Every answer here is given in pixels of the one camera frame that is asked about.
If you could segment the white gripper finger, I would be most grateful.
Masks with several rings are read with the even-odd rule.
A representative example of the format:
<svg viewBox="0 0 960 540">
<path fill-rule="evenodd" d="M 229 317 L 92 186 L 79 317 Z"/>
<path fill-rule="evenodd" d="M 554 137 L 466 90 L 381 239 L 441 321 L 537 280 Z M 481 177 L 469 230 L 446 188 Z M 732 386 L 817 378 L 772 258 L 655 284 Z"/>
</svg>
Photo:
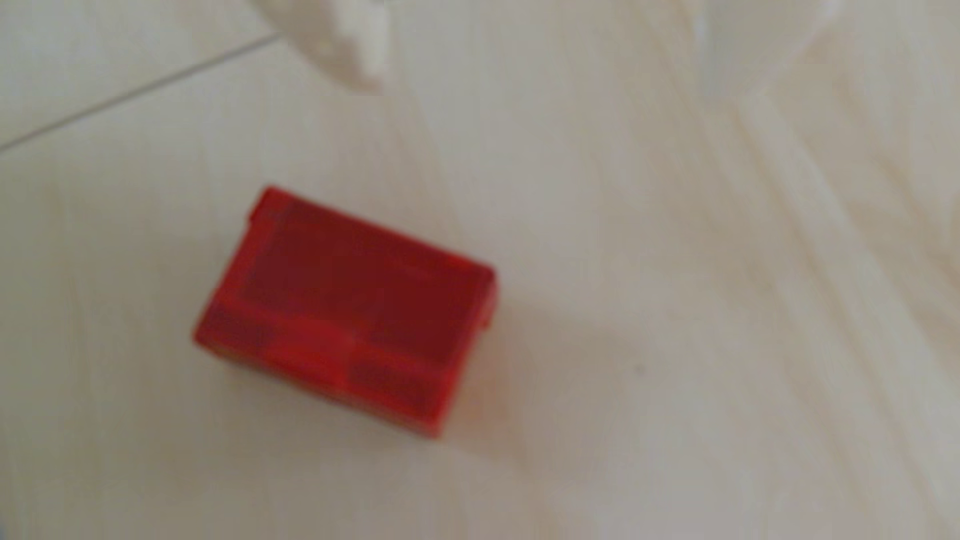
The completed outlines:
<svg viewBox="0 0 960 540">
<path fill-rule="evenodd" d="M 702 98 L 738 100 L 761 89 L 843 6 L 843 1 L 700 1 L 693 30 Z"/>
<path fill-rule="evenodd" d="M 389 71 L 386 1 L 251 1 L 308 62 L 354 92 L 378 92 Z"/>
</svg>

